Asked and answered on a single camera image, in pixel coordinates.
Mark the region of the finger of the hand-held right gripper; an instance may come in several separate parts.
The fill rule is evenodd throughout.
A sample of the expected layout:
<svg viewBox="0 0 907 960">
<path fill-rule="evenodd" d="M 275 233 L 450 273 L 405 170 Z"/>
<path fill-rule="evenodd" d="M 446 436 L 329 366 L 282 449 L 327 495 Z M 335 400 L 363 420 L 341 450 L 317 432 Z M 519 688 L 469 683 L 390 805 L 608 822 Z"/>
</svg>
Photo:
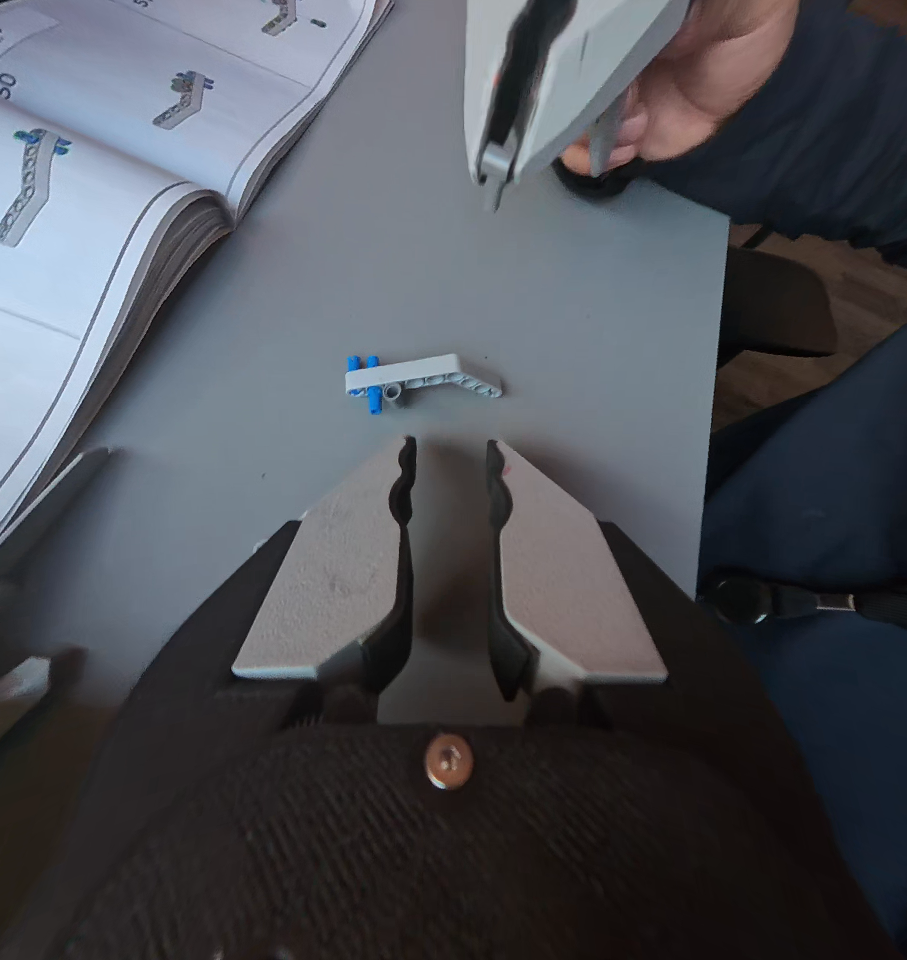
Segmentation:
<svg viewBox="0 0 907 960">
<path fill-rule="evenodd" d="M 527 126 L 531 48 L 527 1 L 468 1 L 464 142 L 471 180 L 504 188 Z"/>
<path fill-rule="evenodd" d="M 682 27 L 684 1 L 526 1 L 526 126 L 507 186 L 538 174 L 584 138 Z M 506 187 L 489 188 L 497 210 Z"/>
</svg>

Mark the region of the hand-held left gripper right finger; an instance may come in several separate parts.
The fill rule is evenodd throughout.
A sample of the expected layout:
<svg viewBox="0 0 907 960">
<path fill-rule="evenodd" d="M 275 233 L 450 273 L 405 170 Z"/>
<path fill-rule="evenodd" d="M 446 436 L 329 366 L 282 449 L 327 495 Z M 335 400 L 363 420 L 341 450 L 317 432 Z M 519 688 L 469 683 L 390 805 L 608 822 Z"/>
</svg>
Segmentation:
<svg viewBox="0 0 907 960">
<path fill-rule="evenodd" d="M 488 651 L 503 699 L 662 685 L 668 668 L 591 510 L 501 440 L 488 440 L 485 472 Z"/>
</svg>

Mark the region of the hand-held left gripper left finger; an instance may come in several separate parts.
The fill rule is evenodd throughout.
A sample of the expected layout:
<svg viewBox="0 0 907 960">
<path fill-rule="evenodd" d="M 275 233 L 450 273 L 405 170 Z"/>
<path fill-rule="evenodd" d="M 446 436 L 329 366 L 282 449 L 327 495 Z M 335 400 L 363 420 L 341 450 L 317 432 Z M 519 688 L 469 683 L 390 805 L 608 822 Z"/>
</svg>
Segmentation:
<svg viewBox="0 0 907 960">
<path fill-rule="evenodd" d="M 415 476 L 415 438 L 393 438 L 302 516 L 234 677 L 390 686 L 412 650 Z"/>
</svg>

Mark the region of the grey lego beam blue pins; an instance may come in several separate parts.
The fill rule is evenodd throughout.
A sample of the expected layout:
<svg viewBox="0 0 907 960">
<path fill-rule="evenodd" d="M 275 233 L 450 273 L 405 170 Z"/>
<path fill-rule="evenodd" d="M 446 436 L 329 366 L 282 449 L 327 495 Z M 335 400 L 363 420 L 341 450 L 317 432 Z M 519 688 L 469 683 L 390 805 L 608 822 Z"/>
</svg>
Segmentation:
<svg viewBox="0 0 907 960">
<path fill-rule="evenodd" d="M 495 373 L 464 361 L 456 353 L 401 362 L 385 362 L 375 354 L 354 354 L 348 357 L 344 373 L 345 395 L 363 399 L 371 416 L 383 414 L 389 406 L 403 405 L 413 392 L 446 386 L 489 400 L 505 394 L 504 384 Z"/>
</svg>

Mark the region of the person's right forearm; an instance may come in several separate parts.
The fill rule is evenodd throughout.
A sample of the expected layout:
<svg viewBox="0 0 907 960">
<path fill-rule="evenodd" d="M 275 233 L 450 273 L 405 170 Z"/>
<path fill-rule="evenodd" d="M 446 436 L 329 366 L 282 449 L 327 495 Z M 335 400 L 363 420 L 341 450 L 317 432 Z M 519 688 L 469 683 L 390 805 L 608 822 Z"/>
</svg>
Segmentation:
<svg viewBox="0 0 907 960">
<path fill-rule="evenodd" d="M 705 144 L 645 174 L 738 224 L 907 269 L 907 36 L 801 2 L 772 77 Z"/>
</svg>

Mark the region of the open lego instruction booklet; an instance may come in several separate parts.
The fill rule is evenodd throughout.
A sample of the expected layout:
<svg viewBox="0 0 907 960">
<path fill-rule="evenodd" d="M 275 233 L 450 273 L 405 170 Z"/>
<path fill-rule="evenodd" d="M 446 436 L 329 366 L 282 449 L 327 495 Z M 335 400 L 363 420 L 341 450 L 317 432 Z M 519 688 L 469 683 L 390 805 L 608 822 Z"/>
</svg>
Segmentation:
<svg viewBox="0 0 907 960">
<path fill-rule="evenodd" d="M 0 2 L 0 543 L 392 2 Z"/>
</svg>

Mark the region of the person's right hand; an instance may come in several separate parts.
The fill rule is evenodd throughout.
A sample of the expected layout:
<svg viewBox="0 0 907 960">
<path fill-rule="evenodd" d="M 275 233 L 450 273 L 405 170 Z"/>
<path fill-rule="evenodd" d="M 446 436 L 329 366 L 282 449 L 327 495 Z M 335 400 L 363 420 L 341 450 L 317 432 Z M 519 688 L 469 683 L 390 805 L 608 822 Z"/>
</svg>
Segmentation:
<svg viewBox="0 0 907 960">
<path fill-rule="evenodd" d="M 603 172 L 668 162 L 715 135 L 772 77 L 798 1 L 696 1 L 674 38 L 630 84 Z"/>
</svg>

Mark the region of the person's legs dark blue pants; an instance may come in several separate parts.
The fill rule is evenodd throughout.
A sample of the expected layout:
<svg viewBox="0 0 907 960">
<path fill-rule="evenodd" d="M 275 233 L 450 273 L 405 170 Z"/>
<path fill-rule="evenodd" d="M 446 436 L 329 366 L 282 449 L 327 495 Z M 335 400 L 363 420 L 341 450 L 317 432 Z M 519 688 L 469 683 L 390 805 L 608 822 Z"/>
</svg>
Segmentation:
<svg viewBox="0 0 907 960">
<path fill-rule="evenodd" d="M 767 594 L 731 628 L 838 846 L 907 957 L 907 324 L 826 387 L 711 443 L 700 589 Z"/>
</svg>

